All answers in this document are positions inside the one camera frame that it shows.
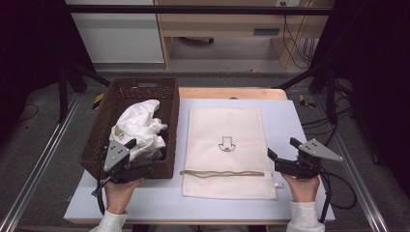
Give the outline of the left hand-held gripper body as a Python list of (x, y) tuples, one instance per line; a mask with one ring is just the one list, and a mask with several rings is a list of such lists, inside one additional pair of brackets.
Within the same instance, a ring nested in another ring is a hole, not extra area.
[(109, 143), (102, 170), (115, 184), (126, 184), (152, 174), (152, 164), (143, 165), (141, 162), (132, 161), (131, 149), (113, 140)]

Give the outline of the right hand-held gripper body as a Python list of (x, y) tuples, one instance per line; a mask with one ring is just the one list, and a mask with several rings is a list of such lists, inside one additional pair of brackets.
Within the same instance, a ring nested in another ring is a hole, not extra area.
[(302, 143), (296, 160), (278, 158), (275, 170), (297, 179), (311, 179), (319, 174), (321, 160), (342, 161), (342, 157), (315, 139)]

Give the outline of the white garment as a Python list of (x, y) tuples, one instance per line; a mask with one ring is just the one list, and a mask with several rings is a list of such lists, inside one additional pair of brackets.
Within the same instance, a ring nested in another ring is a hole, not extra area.
[(159, 108), (158, 100), (135, 103), (122, 113), (111, 128), (110, 141), (125, 145), (132, 139), (136, 140), (136, 145), (130, 151), (130, 160), (149, 158), (166, 146), (160, 132), (167, 128), (167, 124), (154, 117)]

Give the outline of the brown wicker basket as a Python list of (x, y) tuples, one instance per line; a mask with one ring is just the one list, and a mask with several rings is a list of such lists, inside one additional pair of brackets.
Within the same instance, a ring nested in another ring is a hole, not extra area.
[(160, 133), (166, 147), (161, 148), (162, 158), (153, 164), (153, 173), (149, 179), (171, 179), (173, 177), (180, 96), (177, 78), (166, 76), (114, 78), (112, 80), (79, 159), (81, 166), (94, 178), (98, 177), (99, 158), (109, 144), (111, 128), (129, 106), (147, 100), (160, 102), (154, 117), (167, 124), (167, 129)]

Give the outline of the cream mesh laundry bag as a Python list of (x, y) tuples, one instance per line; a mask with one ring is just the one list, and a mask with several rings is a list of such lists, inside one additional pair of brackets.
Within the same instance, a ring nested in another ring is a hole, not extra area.
[(193, 107), (189, 112), (183, 194), (259, 200), (277, 197), (261, 110)]

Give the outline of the person's left hand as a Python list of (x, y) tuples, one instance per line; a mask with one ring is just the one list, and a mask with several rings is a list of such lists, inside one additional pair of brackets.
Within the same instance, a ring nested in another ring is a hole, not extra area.
[(104, 186), (107, 204), (106, 209), (115, 215), (123, 214), (132, 199), (134, 190), (142, 184), (143, 181), (144, 179), (141, 178), (126, 184), (108, 182)]

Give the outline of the person's right hand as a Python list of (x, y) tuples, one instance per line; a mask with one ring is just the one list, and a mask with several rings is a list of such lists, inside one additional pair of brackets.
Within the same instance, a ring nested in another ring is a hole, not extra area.
[(311, 179), (297, 179), (295, 177), (283, 174), (283, 179), (290, 186), (293, 200), (299, 203), (314, 202), (320, 185), (318, 177)]

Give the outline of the white table mat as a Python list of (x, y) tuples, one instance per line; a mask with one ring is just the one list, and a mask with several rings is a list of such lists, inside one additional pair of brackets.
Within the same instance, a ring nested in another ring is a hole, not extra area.
[(297, 149), (290, 145), (292, 137), (305, 142), (294, 103), (287, 100), (211, 100), (180, 101), (176, 137), (176, 158), (171, 179), (146, 180), (133, 193), (127, 210), (128, 224), (285, 224), (291, 218), (290, 188), (279, 173), (281, 184), (275, 200), (221, 200), (186, 197), (182, 193), (189, 126), (193, 106), (258, 107), (261, 109), (268, 147), (282, 159), (296, 158)]

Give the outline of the black metal stand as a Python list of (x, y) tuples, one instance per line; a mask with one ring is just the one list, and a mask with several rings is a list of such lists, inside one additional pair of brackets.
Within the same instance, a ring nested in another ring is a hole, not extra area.
[(293, 85), (312, 77), (313, 80), (309, 84), (309, 91), (312, 94), (320, 93), (324, 87), (327, 88), (326, 93), (326, 116), (330, 122), (335, 125), (337, 123), (337, 114), (335, 106), (336, 78), (333, 72), (332, 65), (327, 62), (320, 62), (311, 66), (305, 72), (298, 74), (296, 77), (275, 86), (275, 89), (286, 90)]
[(70, 84), (76, 93), (84, 93), (87, 84), (83, 77), (87, 76), (99, 82), (105, 87), (109, 87), (110, 82), (97, 74), (95, 71), (84, 68), (77, 63), (66, 63), (58, 71), (59, 103), (60, 117), (58, 122), (61, 123), (69, 112), (67, 84)]

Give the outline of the wooden table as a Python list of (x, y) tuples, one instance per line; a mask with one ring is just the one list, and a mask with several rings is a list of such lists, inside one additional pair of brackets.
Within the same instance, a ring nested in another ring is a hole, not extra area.
[(181, 99), (286, 100), (281, 89), (180, 87)]

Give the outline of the white cabinet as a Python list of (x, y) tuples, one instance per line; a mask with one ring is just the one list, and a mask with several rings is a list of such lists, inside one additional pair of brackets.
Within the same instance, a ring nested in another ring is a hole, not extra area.
[(72, 14), (93, 63), (162, 63), (155, 14)]

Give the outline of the black curtain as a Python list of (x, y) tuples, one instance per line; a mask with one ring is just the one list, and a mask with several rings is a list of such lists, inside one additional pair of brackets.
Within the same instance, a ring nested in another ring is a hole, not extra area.
[(352, 106), (368, 142), (410, 197), (410, 0), (335, 0), (314, 55), (332, 56), (335, 77), (351, 82)]
[(0, 0), (0, 144), (28, 96), (60, 73), (76, 92), (86, 89), (74, 64), (94, 69), (66, 0)]

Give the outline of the wooden desk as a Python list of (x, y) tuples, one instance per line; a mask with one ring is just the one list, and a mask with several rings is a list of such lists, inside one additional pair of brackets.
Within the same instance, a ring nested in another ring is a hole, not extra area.
[[(157, 6), (241, 6), (331, 8), (336, 0), (153, 0)], [(302, 39), (320, 38), (325, 15), (266, 14), (158, 14), (164, 57), (170, 58), (171, 41), (185, 38), (269, 38), (283, 68), (301, 51)]]

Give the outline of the black horizontal bar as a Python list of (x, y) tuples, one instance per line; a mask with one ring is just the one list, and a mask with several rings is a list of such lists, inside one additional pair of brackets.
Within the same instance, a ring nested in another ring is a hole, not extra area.
[(185, 15), (331, 15), (332, 8), (241, 6), (139, 6), (67, 5), (71, 13), (86, 14), (185, 14)]

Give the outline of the aluminium rail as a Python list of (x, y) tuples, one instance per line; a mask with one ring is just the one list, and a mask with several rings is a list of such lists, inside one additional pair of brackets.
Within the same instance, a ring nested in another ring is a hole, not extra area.
[(57, 149), (68, 127), (68, 124), (70, 123), (73, 115), (75, 114), (75, 111), (78, 107), (78, 103), (80, 99), (81, 99), (80, 94), (77, 94), (77, 93), (73, 94), (71, 102), (68, 107), (67, 114), (63, 117), (62, 121), (57, 124), (53, 134), (48, 139), (30, 175), (26, 179), (24, 186), (19, 192), (14, 204), (12, 205), (11, 209), (8, 211), (8, 213), (5, 215), (5, 217), (0, 222), (0, 232), (14, 232), (49, 162), (53, 158), (55, 150)]
[(343, 157), (341, 166), (343, 167), (343, 178), (351, 186), (357, 197), (356, 206), (350, 210), (341, 210), (334, 207), (336, 213), (336, 223), (344, 229), (354, 229), (359, 222), (366, 222), (363, 229), (368, 232), (389, 232), (388, 226), (382, 217), (373, 197), (368, 190), (357, 165), (352, 160), (351, 154), (340, 136), (338, 129), (342, 126), (341, 122), (337, 126), (331, 123), (327, 127), (333, 133), (328, 138), (330, 148)]

